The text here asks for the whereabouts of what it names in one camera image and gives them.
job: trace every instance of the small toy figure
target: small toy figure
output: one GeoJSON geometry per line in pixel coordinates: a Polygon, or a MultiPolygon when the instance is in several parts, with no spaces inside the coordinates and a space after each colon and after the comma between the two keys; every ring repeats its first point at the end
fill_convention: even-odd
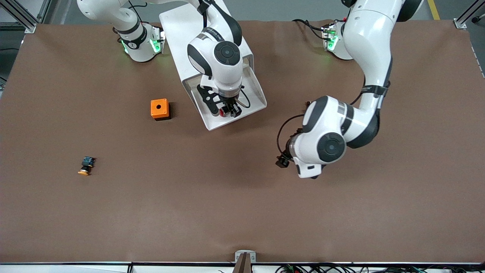
{"type": "Polygon", "coordinates": [[[82,161],[82,168],[78,172],[78,174],[88,176],[91,172],[91,168],[94,167],[94,161],[95,160],[96,159],[94,157],[85,156],[83,161],[82,161]]]}

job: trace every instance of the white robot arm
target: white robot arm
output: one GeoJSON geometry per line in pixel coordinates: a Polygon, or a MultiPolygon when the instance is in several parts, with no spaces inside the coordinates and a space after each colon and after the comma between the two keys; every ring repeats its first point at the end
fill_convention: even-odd
{"type": "Polygon", "coordinates": [[[276,163],[285,168],[289,161],[294,161],[301,178],[318,177],[324,166],[343,157],[347,147],[365,146],[377,135],[392,67],[392,29],[398,17],[409,19],[422,4],[422,0],[342,2],[351,11],[346,22],[323,31],[333,34],[325,46],[337,57],[355,59],[362,68],[365,83],[360,91],[360,105],[356,108],[329,96],[309,105],[303,128],[290,137],[276,163]]]}
{"type": "MultiPolygon", "coordinates": [[[[125,51],[137,62],[151,60],[160,53],[161,32],[141,23],[136,14],[122,6],[128,0],[77,0],[81,12],[92,20],[109,22],[120,35],[125,51]]],[[[146,0],[164,4],[176,0],[146,0]]],[[[187,55],[203,74],[198,91],[213,115],[237,117],[241,114],[239,92],[243,88],[243,60],[240,54],[243,34],[239,23],[214,0],[183,0],[205,16],[209,26],[187,47],[187,55]]]]}

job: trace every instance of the open white container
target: open white container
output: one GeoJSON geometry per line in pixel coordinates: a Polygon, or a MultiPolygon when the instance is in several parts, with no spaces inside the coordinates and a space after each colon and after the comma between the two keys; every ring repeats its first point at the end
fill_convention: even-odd
{"type": "MultiPolygon", "coordinates": [[[[228,14],[224,1],[216,0],[216,3],[228,14]]],[[[206,128],[211,131],[223,125],[231,123],[235,120],[266,108],[267,102],[264,97],[263,90],[259,85],[259,81],[254,74],[254,57],[249,49],[244,37],[239,46],[242,60],[244,63],[242,85],[243,91],[248,96],[251,107],[242,108],[242,113],[237,118],[221,117],[219,115],[213,116],[203,102],[202,97],[197,91],[197,85],[200,84],[202,75],[197,71],[189,61],[187,56],[187,45],[196,37],[203,27],[202,15],[190,4],[185,4],[178,8],[166,11],[160,14],[160,23],[165,31],[166,41],[170,46],[177,67],[178,75],[182,84],[187,91],[187,94],[192,99],[195,107],[200,113],[206,128]]],[[[239,96],[242,103],[246,103],[245,97],[241,94],[239,96]]]]}

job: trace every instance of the orange box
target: orange box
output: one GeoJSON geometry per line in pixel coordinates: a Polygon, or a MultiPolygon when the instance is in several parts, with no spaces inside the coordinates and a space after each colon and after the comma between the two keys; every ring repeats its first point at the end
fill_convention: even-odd
{"type": "Polygon", "coordinates": [[[152,100],[150,106],[151,116],[154,120],[171,119],[170,104],[167,99],[152,100]]]}

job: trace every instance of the brown table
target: brown table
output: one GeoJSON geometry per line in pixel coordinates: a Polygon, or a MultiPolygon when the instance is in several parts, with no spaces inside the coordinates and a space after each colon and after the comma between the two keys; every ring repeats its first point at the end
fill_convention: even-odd
{"type": "Polygon", "coordinates": [[[268,107],[212,132],[168,49],[135,63],[109,25],[26,35],[0,100],[0,260],[485,259],[484,79],[466,31],[398,23],[379,135],[311,180],[275,166],[278,128],[308,100],[350,102],[363,74],[301,24],[241,25],[268,107]],[[172,120],[151,119],[158,98],[172,120]]]}

